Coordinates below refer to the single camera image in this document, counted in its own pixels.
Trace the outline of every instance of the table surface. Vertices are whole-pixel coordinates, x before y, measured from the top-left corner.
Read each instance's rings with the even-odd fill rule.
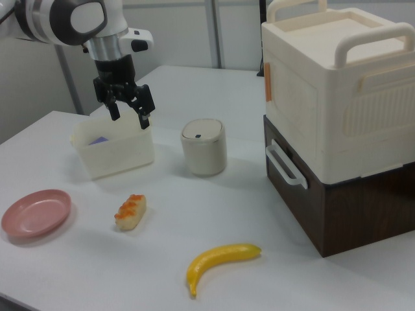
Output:
[[[323,259],[283,203],[267,178],[255,72],[162,66],[139,83],[156,103],[151,165],[90,181],[69,144],[74,124],[89,117],[68,113],[52,112],[0,145],[0,215],[42,189],[73,201],[46,236],[0,232],[0,296],[42,311],[415,309],[414,232]],[[198,178],[185,166],[180,132],[210,117],[226,127],[228,166]],[[123,233],[113,216],[132,193],[146,195],[148,211]],[[190,262],[240,242],[262,255],[210,269],[191,299]]]

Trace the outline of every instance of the toy food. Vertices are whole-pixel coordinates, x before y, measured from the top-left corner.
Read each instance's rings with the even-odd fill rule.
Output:
[[[147,201],[142,194],[132,194],[115,214],[115,224],[119,229],[131,230],[140,222],[147,208]]]
[[[197,283],[206,270],[225,262],[252,259],[260,253],[261,248],[252,244],[231,244],[205,251],[197,256],[187,269],[190,294],[196,297]]]

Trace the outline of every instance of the toy banana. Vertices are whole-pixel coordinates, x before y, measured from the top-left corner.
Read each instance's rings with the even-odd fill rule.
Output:
[[[205,251],[197,256],[187,269],[190,294],[196,297],[196,286],[206,270],[225,262],[252,259],[260,253],[261,248],[252,244],[225,245]]]

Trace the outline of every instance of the cylindrical container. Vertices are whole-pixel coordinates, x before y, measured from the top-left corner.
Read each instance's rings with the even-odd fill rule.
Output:
[[[181,140],[187,166],[194,175],[211,176],[225,169],[225,127],[219,120],[191,121],[184,127]]]

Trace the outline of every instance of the white wall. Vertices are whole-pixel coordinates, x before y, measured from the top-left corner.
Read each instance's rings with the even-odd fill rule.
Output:
[[[124,0],[128,26],[147,29],[154,38],[151,51],[133,55],[136,80],[160,65],[217,67],[217,53],[212,49],[213,20],[208,19],[208,14],[204,0]],[[101,105],[92,83],[98,75],[95,64],[80,47],[65,48],[64,53],[84,113],[88,115]]]
[[[75,112],[52,45],[0,41],[0,143],[52,110]]]
[[[415,25],[415,0],[349,1],[329,0],[329,8],[358,7],[395,22]],[[281,17],[314,8],[316,4],[297,6],[282,11]],[[130,27],[151,31],[155,41],[152,51],[134,55],[137,79],[159,65],[221,64],[226,69],[259,69],[258,0],[124,0],[124,14]],[[52,45],[7,39],[0,41],[0,46],[0,143],[52,110],[75,112]],[[64,56],[74,83],[71,90],[78,94],[84,113],[90,114],[100,106],[92,83],[97,76],[95,64],[80,47],[64,48]]]
[[[226,69],[259,70],[261,61],[261,29],[258,0],[216,0],[222,67]],[[415,1],[411,3],[338,3],[328,1],[333,9],[360,8],[391,21],[405,21],[415,26]],[[298,12],[312,12],[317,4],[304,4],[281,10],[285,18]]]

